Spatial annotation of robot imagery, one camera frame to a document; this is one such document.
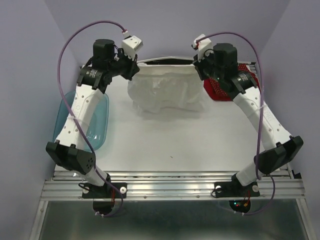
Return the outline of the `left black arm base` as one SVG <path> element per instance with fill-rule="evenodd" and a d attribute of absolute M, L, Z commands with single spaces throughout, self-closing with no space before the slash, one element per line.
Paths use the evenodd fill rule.
<path fill-rule="evenodd" d="M 116 199 L 121 200 L 127 197 L 128 184 L 126 182 L 113 182 L 114 190 L 107 184 L 104 186 L 95 186 L 88 182 L 81 182 L 78 186 L 82 189 L 82 198 L 93 200 L 92 208 L 97 216 L 111 217 L 120 210 L 120 206 L 116 206 Z"/>

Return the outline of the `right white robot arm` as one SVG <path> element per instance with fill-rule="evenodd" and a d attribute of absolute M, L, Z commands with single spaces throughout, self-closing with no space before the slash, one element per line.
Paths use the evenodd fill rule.
<path fill-rule="evenodd" d="M 201 80 L 211 79 L 243 111 L 257 131 L 258 150 L 253 163 L 235 174 L 231 192 L 242 195 L 248 185 L 291 162 L 304 142 L 278 121 L 262 98 L 262 88 L 249 70 L 240 68 L 237 49 L 230 43 L 213 45 L 209 39 L 195 41 L 193 64 Z"/>

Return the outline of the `white ruffled skirt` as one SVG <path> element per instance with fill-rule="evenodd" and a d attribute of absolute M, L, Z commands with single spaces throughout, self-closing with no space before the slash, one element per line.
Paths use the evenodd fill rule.
<path fill-rule="evenodd" d="M 201 112 L 203 82 L 193 64 L 148 64 L 128 82 L 127 93 L 143 111 L 158 113 L 163 108 Z"/>

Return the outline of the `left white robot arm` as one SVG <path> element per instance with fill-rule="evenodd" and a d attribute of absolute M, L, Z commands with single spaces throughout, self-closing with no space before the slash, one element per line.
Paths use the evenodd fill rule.
<path fill-rule="evenodd" d="M 113 40 L 97 39 L 93 56 L 81 68 L 72 105 L 67 105 L 68 116 L 62 130 L 53 142 L 48 142 L 46 152 L 56 165 L 78 173 L 100 197 L 111 193 L 108 174 L 96 166 L 96 156 L 86 133 L 98 103 L 104 98 L 107 86 L 116 76 L 131 80 L 139 72 L 137 52 L 143 46 L 141 39 L 129 36 L 116 48 Z"/>

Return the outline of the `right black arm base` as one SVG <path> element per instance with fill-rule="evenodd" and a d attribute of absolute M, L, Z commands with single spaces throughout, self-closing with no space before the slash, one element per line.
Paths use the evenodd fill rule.
<path fill-rule="evenodd" d="M 248 214 L 251 209 L 251 198 L 260 195 L 260 189 L 256 181 L 248 186 L 242 186 L 240 183 L 233 181 L 219 181 L 214 183 L 214 188 L 211 191 L 211 196 L 215 199 L 230 198 L 230 208 L 243 215 Z"/>

